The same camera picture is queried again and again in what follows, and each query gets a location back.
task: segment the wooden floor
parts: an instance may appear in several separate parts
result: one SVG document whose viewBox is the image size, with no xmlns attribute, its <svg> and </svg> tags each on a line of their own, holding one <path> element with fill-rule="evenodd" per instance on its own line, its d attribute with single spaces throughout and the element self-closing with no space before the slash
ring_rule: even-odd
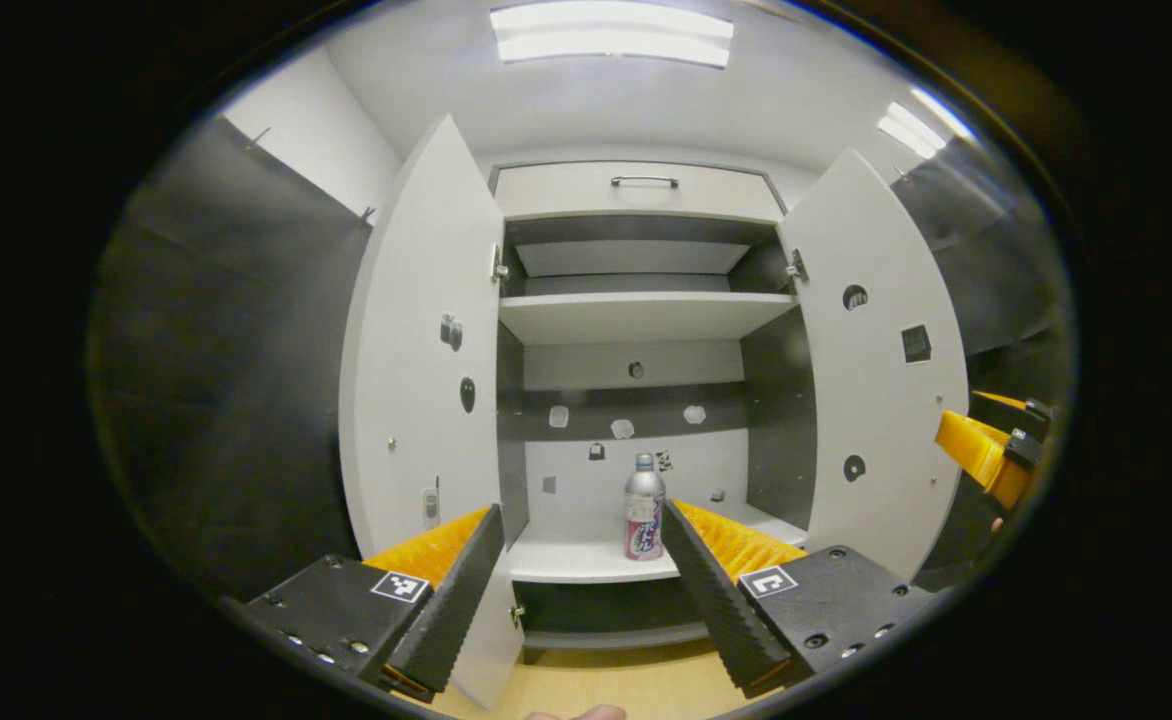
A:
<svg viewBox="0 0 1172 720">
<path fill-rule="evenodd" d="M 450 687 L 429 707 L 462 720 L 523 720 L 536 711 L 568 720 L 608 704 L 626 709 L 627 720 L 700 720 L 747 702 L 713 644 L 702 639 L 627 651 L 529 653 L 498 706 L 484 709 Z"/>
</svg>

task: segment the aluminum bottle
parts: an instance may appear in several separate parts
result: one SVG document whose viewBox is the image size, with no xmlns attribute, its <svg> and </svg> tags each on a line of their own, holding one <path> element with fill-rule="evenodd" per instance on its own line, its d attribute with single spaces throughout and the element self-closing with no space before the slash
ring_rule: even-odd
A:
<svg viewBox="0 0 1172 720">
<path fill-rule="evenodd" d="M 653 470 L 653 455 L 635 456 L 635 473 L 626 480 L 626 556 L 632 561 L 662 557 L 665 481 Z"/>
</svg>

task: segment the fluorescent light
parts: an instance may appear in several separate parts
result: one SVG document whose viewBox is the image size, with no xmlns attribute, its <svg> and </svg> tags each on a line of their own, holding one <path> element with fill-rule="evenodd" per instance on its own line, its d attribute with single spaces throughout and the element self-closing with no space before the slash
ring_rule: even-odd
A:
<svg viewBox="0 0 1172 720">
<path fill-rule="evenodd" d="M 920 140 L 929 143 L 929 145 L 933 145 L 933 150 L 941 150 L 946 147 L 946 140 L 943 140 L 942 136 L 933 133 L 933 128 L 927 127 L 924 123 L 924 120 L 917 118 L 914 113 L 902 108 L 897 102 L 891 102 L 891 104 L 888 104 L 888 115 L 897 118 L 897 122 L 900 122 L 902 125 L 909 128 L 909 130 L 919 136 Z"/>
<path fill-rule="evenodd" d="M 911 90 L 909 94 L 914 95 L 915 100 L 924 102 L 925 108 L 928 108 L 934 115 L 941 118 L 946 123 L 946 127 L 950 128 L 950 131 L 956 136 L 965 140 L 973 140 L 973 131 L 970 131 L 969 127 L 961 118 L 956 118 L 955 114 L 950 113 L 950 110 L 943 108 L 941 102 L 934 100 L 932 95 L 926 94 L 926 91 L 920 90 L 918 87 Z"/>
<path fill-rule="evenodd" d="M 652 55 L 720 68 L 728 64 L 728 49 L 696 38 L 609 29 L 541 32 L 512 38 L 498 43 L 498 54 L 505 61 L 559 55 Z"/>
<path fill-rule="evenodd" d="M 563 0 L 489 14 L 503 61 L 563 55 L 639 55 L 728 64 L 732 23 L 665 5 Z"/>
<path fill-rule="evenodd" d="M 897 118 L 884 115 L 884 117 L 879 120 L 879 129 L 880 131 L 887 133 L 888 136 L 892 136 L 898 142 L 901 142 L 902 145 L 909 147 L 909 149 L 914 151 L 915 155 L 919 155 L 920 158 L 928 159 L 936 154 L 936 147 L 929 145 L 928 141 L 925 141 L 924 137 L 912 133 L 909 128 L 901 122 L 898 122 Z"/>
<path fill-rule="evenodd" d="M 495 30 L 590 26 L 590 23 L 640 23 L 672 32 L 710 38 L 731 38 L 732 23 L 709 15 L 665 5 L 619 4 L 614 0 L 567 0 L 563 4 L 516 5 L 493 11 Z"/>
</svg>

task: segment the cabinet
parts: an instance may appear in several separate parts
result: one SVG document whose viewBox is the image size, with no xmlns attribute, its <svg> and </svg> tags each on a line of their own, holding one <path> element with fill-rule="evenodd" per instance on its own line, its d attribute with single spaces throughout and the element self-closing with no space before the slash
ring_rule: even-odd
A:
<svg viewBox="0 0 1172 720">
<path fill-rule="evenodd" d="M 958 482 L 933 433 L 966 398 L 941 276 L 856 152 L 783 213 L 738 169 L 540 164 L 486 185 L 442 118 L 359 270 L 345 491 L 364 555 L 429 525 L 423 493 L 443 521 L 502 503 L 507 551 L 468 643 L 509 670 L 538 634 L 621 647 L 697 633 L 669 557 L 624 557 L 638 451 L 660 454 L 674 497 L 912 577 Z M 505 612 L 517 587 L 539 605 L 527 637 Z M 621 597 L 647 605 L 627 618 Z M 605 610 L 574 634 L 557 606 Z M 454 681 L 495 697 L 504 674 L 470 661 Z"/>
</svg>

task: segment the shelf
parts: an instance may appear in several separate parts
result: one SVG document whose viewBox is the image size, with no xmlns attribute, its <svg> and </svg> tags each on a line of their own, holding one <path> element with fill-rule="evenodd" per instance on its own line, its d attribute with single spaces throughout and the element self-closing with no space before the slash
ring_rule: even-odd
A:
<svg viewBox="0 0 1172 720">
<path fill-rule="evenodd" d="M 796 306 L 755 292 L 507 297 L 499 318 L 525 345 L 738 340 Z"/>
<path fill-rule="evenodd" d="M 708 507 L 729 519 L 802 546 L 808 534 L 750 505 Z M 601 519 L 591 512 L 541 512 L 529 519 L 510 548 L 510 578 L 527 583 L 628 583 L 676 578 L 669 553 L 657 561 L 631 561 L 622 550 L 621 514 Z"/>
</svg>

